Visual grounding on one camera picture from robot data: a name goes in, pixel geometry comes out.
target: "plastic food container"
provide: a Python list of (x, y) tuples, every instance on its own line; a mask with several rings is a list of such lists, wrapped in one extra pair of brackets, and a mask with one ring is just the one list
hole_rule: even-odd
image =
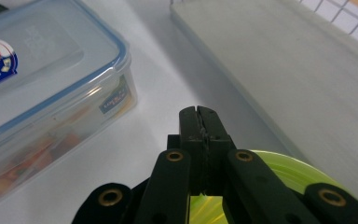
[(130, 63), (79, 1), (0, 14), (0, 198), (135, 105)]

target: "grid pattern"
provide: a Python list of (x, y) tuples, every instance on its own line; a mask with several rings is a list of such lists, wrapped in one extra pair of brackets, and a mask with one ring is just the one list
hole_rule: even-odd
[(358, 40), (358, 0), (297, 0)]

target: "white table surface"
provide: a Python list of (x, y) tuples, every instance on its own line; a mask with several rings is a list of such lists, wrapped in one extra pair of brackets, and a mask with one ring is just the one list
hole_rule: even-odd
[(0, 202), (0, 224), (71, 223), (97, 187), (134, 187), (148, 178), (178, 113), (191, 105), (216, 110), (238, 148), (286, 154), (229, 80), (208, 63), (171, 20), (170, 2), (85, 1), (131, 45), (138, 104), (124, 117)]

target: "brass insert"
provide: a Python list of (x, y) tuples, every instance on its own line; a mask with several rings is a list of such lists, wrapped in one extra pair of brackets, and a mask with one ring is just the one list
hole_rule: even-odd
[(167, 160), (169, 161), (181, 161), (183, 159), (183, 154), (178, 151), (172, 151), (167, 154)]
[(319, 190), (319, 197), (323, 199), (326, 203), (331, 205), (342, 207), (347, 204), (347, 201), (337, 192), (331, 189), (321, 189)]
[(235, 157), (240, 161), (252, 161), (253, 156), (249, 152), (239, 151), (235, 154)]
[(108, 207), (113, 206), (121, 201), (123, 198), (123, 193), (119, 189), (107, 189), (100, 197), (98, 197), (98, 202), (100, 205)]

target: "yellow-green tape roll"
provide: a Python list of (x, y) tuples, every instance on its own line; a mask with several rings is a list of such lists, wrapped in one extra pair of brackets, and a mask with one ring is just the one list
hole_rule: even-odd
[[(261, 150), (253, 150), (253, 152), (263, 159), (288, 188), (301, 194), (304, 193), (307, 185), (314, 183), (322, 182), (343, 188), (337, 181), (305, 162), (274, 152)], [(191, 197), (190, 223), (227, 224), (222, 198), (202, 195)]]

